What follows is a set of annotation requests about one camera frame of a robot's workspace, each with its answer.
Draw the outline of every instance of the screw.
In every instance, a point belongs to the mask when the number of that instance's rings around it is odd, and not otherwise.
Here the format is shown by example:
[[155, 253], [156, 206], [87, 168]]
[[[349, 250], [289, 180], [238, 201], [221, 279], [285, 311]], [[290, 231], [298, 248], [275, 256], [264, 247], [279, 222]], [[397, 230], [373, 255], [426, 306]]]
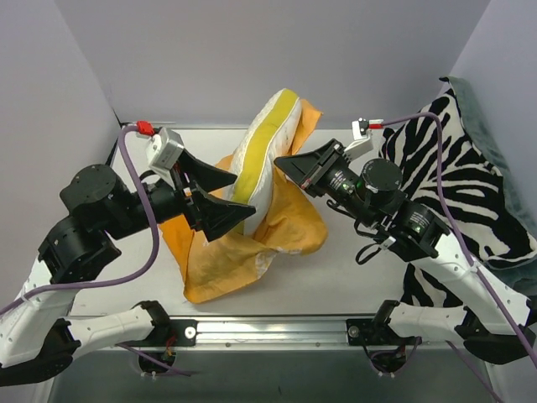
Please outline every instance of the screw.
[[196, 330], [192, 326], [188, 326], [185, 329], [185, 337], [191, 340], [196, 335]]
[[360, 334], [360, 329], [358, 329], [358, 326], [351, 326], [348, 330], [349, 336], [352, 338], [357, 338], [358, 334]]

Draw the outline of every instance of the red cable clip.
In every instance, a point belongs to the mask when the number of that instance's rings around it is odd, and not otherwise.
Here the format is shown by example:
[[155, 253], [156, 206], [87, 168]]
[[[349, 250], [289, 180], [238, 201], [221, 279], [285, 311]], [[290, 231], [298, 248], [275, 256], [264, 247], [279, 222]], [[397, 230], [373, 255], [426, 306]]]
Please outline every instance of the red cable clip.
[[151, 123], [144, 120], [138, 120], [136, 126], [138, 127], [140, 134], [151, 137], [154, 136], [154, 129], [153, 126], [151, 126]]

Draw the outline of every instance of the white wall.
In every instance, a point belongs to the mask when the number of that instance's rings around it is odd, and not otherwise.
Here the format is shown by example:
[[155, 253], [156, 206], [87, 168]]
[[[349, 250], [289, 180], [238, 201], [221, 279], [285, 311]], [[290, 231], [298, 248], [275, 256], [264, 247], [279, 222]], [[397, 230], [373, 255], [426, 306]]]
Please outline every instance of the white wall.
[[[58, 193], [103, 161], [117, 122], [53, 0], [0, 2], [0, 305], [28, 276], [50, 227], [66, 215]], [[0, 389], [29, 401], [33, 386]]]
[[56, 0], [117, 115], [248, 124], [282, 86], [348, 128], [418, 110], [489, 0]]
[[[537, 218], [537, 2], [492, 0], [453, 68], [470, 81], [490, 129]], [[507, 402], [535, 401], [528, 359], [493, 368]]]

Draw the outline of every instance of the zebra print cloth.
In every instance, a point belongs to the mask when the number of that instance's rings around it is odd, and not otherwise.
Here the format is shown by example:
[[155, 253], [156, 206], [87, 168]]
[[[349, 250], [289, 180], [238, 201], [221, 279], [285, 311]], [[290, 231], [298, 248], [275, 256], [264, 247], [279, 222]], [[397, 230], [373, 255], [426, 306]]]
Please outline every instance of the zebra print cloth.
[[[503, 176], [463, 126], [453, 89], [424, 107], [440, 117], [443, 130], [442, 185], [451, 214], [470, 251], [502, 279], [502, 271], [537, 257], [537, 242], [505, 208]], [[414, 119], [383, 133], [380, 156], [403, 171], [402, 190], [426, 205], [448, 225], [436, 193], [435, 123]], [[402, 302], [419, 306], [459, 306], [461, 301], [434, 277], [409, 264]]]

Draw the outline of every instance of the orange cloth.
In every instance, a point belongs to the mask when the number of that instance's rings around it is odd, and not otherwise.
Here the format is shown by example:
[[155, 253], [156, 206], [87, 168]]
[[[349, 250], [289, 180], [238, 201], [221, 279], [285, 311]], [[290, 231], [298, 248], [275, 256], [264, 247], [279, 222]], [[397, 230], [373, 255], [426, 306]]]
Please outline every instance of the orange cloth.
[[[291, 154], [300, 150], [322, 114], [306, 100], [300, 101], [302, 116]], [[228, 155], [216, 167], [228, 170], [231, 160], [232, 155]], [[261, 278], [278, 253], [311, 254], [325, 242], [328, 230], [317, 210], [280, 170], [274, 168], [274, 173], [270, 208], [251, 238], [231, 231], [208, 243], [182, 216], [160, 226], [179, 263], [188, 301], [201, 303], [243, 288]], [[212, 194], [222, 197], [222, 189]]]

